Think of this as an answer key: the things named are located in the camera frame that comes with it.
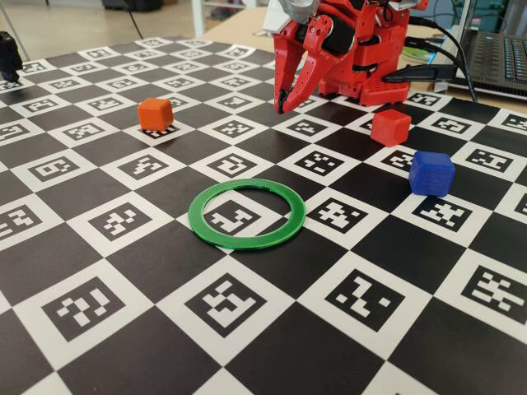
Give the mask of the red gripper black motor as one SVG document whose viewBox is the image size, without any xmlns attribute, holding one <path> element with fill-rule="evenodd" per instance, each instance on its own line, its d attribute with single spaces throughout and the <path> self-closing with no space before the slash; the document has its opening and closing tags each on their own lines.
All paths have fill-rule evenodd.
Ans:
<svg viewBox="0 0 527 395">
<path fill-rule="evenodd" d="M 303 103 L 322 77 L 347 56 L 364 7 L 364 2 L 320 2 L 307 22 L 289 22 L 273 35 L 278 114 Z"/>
</svg>

